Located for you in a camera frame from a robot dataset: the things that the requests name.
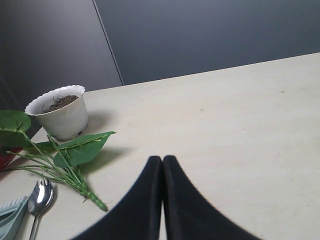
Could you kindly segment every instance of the dark gray wall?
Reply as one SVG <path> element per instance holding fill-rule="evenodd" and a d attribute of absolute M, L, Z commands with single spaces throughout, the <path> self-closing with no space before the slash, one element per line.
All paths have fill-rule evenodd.
<path fill-rule="evenodd" d="M 320 0 L 95 0 L 125 84 L 320 52 Z"/>
<path fill-rule="evenodd" d="M 0 77 L 21 110 L 66 85 L 122 85 L 92 0 L 0 0 Z"/>

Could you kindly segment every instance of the spoon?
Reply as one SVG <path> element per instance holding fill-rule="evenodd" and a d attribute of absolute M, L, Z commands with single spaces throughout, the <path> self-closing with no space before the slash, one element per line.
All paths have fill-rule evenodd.
<path fill-rule="evenodd" d="M 52 187 L 49 179 L 44 178 L 40 181 L 37 181 L 28 200 L 29 213 L 34 216 L 29 240 L 34 240 L 36 238 L 36 233 L 40 222 L 39 217 L 51 205 L 53 198 L 54 188 Z"/>

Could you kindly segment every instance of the wooden table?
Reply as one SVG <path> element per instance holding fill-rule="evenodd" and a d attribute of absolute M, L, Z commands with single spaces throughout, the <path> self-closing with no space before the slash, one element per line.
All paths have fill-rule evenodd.
<path fill-rule="evenodd" d="M 87 92 L 85 133 L 117 132 L 86 166 L 88 181 L 112 209 L 150 155 L 176 155 L 204 197 L 256 236 L 318 239 L 319 63 L 316 53 Z M 37 179 L 1 175 L 0 203 L 28 195 Z M 37 239 L 69 239 L 105 214 L 82 201 L 59 185 Z M 29 239 L 32 221 L 26 214 L 17 239 Z"/>

